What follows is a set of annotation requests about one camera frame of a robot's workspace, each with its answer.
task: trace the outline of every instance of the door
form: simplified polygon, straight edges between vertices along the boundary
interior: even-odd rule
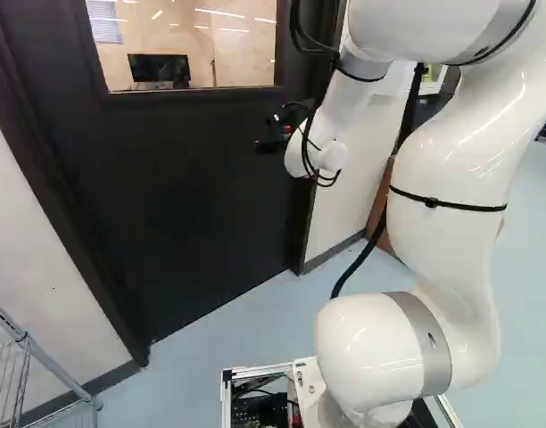
[[[294,182],[254,141],[319,74],[290,45],[288,6],[0,0],[17,74],[115,278],[104,286],[152,341],[286,268]],[[323,12],[303,5],[313,34]]]

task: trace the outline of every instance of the white wall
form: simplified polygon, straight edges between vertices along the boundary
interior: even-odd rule
[[[0,131],[0,305],[84,383],[130,360]],[[7,336],[0,329],[0,342]],[[25,409],[67,391],[32,363]]]
[[[393,65],[358,125],[343,135],[349,160],[333,187],[318,188],[305,261],[331,249],[366,225],[388,156],[400,130],[414,64]]]

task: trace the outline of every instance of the metal cart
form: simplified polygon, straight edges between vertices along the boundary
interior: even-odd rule
[[[0,428],[18,428],[25,390],[29,379],[29,362],[35,358],[79,397],[79,401],[29,424],[29,428],[96,428],[102,404],[86,392],[70,375],[49,357],[29,335],[0,308],[0,326],[11,340],[0,343]]]

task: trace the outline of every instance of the floor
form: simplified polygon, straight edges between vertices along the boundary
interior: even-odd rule
[[[500,366],[481,385],[448,394],[471,428],[546,426],[546,145],[529,149],[506,221],[493,262]],[[315,314],[363,245],[305,277],[284,272],[156,343],[146,370],[102,394],[100,426],[219,427],[221,369],[313,355]],[[406,290],[414,281],[377,251],[345,293]]]

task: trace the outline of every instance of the door window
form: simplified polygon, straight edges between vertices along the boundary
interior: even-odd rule
[[[87,11],[111,92],[280,84],[277,0],[87,0]]]

